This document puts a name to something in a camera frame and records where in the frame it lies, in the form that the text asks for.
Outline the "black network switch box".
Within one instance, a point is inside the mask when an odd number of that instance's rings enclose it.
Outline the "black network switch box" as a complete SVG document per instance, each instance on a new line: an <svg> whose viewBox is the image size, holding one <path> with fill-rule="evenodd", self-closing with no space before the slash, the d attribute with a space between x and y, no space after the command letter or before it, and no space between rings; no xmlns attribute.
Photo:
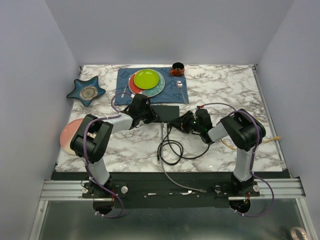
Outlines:
<svg viewBox="0 0 320 240"><path fill-rule="evenodd" d="M152 105L151 108L158 116L154 123L167 123L180 116L180 107L177 105Z"/></svg>

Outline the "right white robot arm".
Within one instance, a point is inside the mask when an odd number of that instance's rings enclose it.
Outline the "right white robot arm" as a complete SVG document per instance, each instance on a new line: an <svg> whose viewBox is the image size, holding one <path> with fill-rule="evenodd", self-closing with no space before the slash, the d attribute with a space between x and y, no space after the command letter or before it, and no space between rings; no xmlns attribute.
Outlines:
<svg viewBox="0 0 320 240"><path fill-rule="evenodd" d="M253 165L256 150L266 136L266 130L247 111L242 108L235 110L213 126L208 111L199 108L195 113L188 111L183 116L171 120L169 126L185 134L195 132L207 145L230 137L236 146L235 168L228 184L230 191L236 196L259 191L255 182Z"/></svg>

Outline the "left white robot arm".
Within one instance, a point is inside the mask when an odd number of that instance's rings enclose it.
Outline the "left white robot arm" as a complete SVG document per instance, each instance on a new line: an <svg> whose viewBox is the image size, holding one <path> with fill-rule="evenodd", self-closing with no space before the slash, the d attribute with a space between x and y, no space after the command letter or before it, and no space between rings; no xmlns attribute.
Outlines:
<svg viewBox="0 0 320 240"><path fill-rule="evenodd" d="M132 130L140 122L150 124L159 120L153 110L150 99L143 94L136 94L130 105L116 115L96 117L87 114L73 138L70 148L84 158L85 169L93 185L93 191L101 198L114 194L111 190L111 176L105 166L103 156L112 134Z"/></svg>

